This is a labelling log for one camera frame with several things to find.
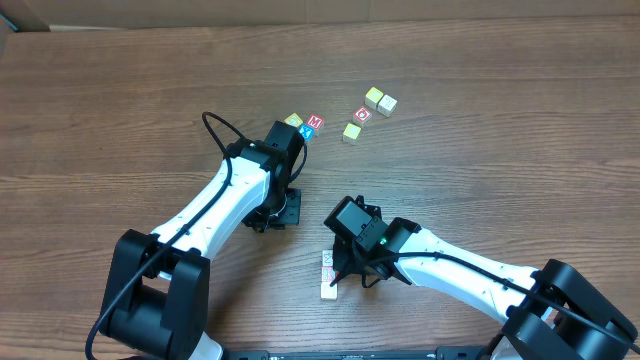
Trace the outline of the white Z block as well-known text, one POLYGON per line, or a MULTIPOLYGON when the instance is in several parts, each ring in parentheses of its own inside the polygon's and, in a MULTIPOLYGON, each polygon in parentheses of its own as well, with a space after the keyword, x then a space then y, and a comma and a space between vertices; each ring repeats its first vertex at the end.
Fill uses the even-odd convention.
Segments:
POLYGON ((333 264, 334 264, 333 251, 332 250, 323 250, 322 251, 322 266, 323 267, 332 267, 333 264))

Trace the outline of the red Y block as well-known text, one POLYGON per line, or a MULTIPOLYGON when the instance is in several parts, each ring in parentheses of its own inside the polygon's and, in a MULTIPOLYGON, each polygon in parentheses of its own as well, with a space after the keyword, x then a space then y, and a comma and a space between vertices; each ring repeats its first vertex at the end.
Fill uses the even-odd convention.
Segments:
POLYGON ((332 283, 335 280, 336 272, 331 266, 321 267, 321 281, 323 283, 332 283))

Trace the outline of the yellow ladybug block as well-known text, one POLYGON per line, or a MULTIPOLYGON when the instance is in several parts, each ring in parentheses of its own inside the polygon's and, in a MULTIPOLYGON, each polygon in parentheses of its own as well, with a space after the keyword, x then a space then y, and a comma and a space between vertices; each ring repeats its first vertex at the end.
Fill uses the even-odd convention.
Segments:
POLYGON ((320 285, 320 298, 322 300, 335 301, 338 297, 338 286, 330 282, 322 282, 320 285))

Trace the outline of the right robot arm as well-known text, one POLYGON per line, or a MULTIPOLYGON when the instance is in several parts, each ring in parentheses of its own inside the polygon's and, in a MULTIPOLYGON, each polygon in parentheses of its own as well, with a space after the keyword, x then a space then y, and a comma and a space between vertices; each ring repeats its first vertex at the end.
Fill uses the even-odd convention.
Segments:
POLYGON ((638 331, 574 267, 501 263, 454 246, 408 219, 385 223, 363 197, 343 198, 325 219, 338 279, 365 288, 396 278, 445 293, 501 324, 488 359, 622 359, 638 331))

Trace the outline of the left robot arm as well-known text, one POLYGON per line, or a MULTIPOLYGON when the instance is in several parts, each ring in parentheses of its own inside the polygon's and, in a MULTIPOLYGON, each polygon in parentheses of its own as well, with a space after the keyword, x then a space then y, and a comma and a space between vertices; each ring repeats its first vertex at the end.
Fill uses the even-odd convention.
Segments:
POLYGON ((89 332, 156 359, 221 359, 223 347, 205 331, 210 267, 233 231, 283 230, 300 218, 301 192, 291 186, 306 157, 299 130, 275 122, 262 141, 240 137, 223 149, 209 184, 176 216, 117 242, 99 318, 89 332))

